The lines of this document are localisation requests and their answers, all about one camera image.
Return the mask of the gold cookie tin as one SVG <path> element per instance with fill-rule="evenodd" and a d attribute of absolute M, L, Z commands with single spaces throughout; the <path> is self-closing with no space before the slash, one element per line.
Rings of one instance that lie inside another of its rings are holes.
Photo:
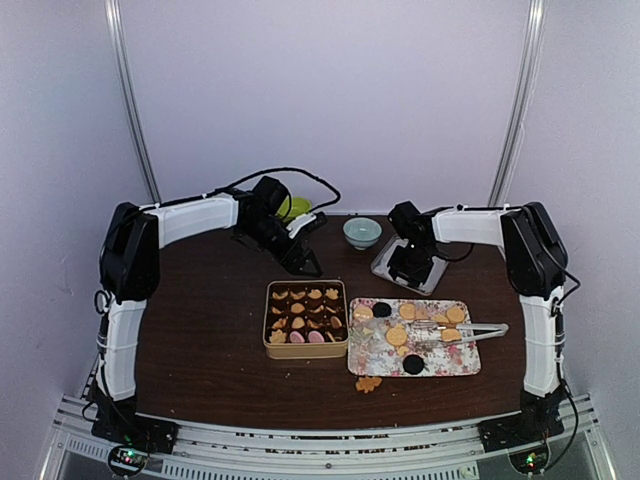
<path fill-rule="evenodd" d="M 284 302 L 272 293 L 288 290 Z M 333 359 L 346 355 L 349 315 L 344 283 L 339 279 L 273 281 L 266 291 L 262 339 L 274 360 Z M 304 343 L 291 343 L 297 331 Z"/>

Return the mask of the floral cookie tray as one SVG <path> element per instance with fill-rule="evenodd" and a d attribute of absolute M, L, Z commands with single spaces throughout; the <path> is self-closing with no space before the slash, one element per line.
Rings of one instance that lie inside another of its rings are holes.
<path fill-rule="evenodd" d="M 374 317 L 354 321 L 360 305 L 372 309 Z M 357 376 L 457 377 L 476 375 L 481 359 L 476 343 L 434 345 L 410 337 L 415 322 L 470 323 L 468 307 L 456 300 L 356 298 L 349 303 L 347 368 Z M 424 359 L 419 375 L 407 374 L 403 359 L 416 354 Z"/>

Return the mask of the pink round cookie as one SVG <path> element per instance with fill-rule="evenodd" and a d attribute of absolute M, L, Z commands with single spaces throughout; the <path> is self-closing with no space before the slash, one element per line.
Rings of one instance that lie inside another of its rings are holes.
<path fill-rule="evenodd" d="M 293 331 L 293 332 L 290 333 L 289 340 L 290 340 L 291 343 L 304 343 L 305 342 L 304 336 L 301 333 L 297 332 L 297 331 Z"/>

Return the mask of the metal serving tongs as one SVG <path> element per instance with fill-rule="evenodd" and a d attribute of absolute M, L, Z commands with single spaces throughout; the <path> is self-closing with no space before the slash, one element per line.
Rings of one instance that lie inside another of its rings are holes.
<path fill-rule="evenodd" d="M 409 326 L 410 337 L 418 342 L 447 345 L 474 343 L 481 340 L 503 337 L 507 324 L 415 322 Z"/>

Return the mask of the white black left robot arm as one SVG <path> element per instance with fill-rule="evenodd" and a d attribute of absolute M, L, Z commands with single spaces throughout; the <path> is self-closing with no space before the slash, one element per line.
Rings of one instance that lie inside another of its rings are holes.
<path fill-rule="evenodd" d="M 211 192 L 137 206 L 119 204 L 113 214 L 99 257 L 101 288 L 94 305 L 101 317 L 97 336 L 99 373 L 94 402 L 97 419 L 123 444 L 144 433 L 135 415 L 135 361 L 139 328 L 147 303 L 160 283 L 160 252 L 177 241 L 214 230 L 232 230 L 269 252 L 286 272 L 321 276 L 314 252 L 302 242 L 326 224 L 322 206 L 293 220 L 277 212 L 290 200 L 289 190 L 276 179 L 279 168 L 251 174 L 255 186 L 241 189 L 235 181 Z"/>

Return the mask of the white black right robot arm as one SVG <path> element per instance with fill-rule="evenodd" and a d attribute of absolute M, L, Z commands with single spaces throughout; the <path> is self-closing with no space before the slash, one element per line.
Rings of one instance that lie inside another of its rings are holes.
<path fill-rule="evenodd" d="M 508 280 L 519 296 L 525 328 L 526 369 L 517 414 L 479 423 L 487 452 L 543 442 L 563 433 L 559 406 L 569 392 L 563 372 L 564 285 L 568 255 L 539 202 L 504 207 L 440 207 L 420 212 L 410 202 L 388 220 L 405 245 L 387 263 L 390 278 L 410 289 L 437 285 L 436 260 L 444 243 L 490 245 L 504 253 Z"/>

